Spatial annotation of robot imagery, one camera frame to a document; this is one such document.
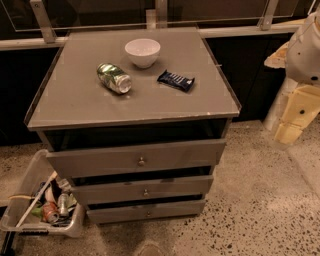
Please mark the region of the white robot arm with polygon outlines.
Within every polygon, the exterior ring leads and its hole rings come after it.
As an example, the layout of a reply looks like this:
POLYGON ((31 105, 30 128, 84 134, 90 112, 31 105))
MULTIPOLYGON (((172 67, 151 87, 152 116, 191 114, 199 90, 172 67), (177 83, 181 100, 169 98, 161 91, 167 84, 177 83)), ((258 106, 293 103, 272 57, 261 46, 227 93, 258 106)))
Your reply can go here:
POLYGON ((310 13, 290 40, 264 62, 270 68, 284 68, 297 82, 288 100, 274 140, 294 143, 320 112, 320 9, 310 13))

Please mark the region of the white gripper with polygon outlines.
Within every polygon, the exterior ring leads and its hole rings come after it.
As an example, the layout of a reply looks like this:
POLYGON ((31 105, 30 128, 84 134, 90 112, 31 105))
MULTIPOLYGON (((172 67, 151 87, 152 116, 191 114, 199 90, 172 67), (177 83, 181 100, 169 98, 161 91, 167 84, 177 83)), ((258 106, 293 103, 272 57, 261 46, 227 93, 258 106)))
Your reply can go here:
POLYGON ((293 34, 289 43, 268 56, 264 65, 279 69, 286 65, 286 75, 303 85, 294 89, 274 140, 282 144, 294 143, 320 113, 320 14, 311 13, 293 34))

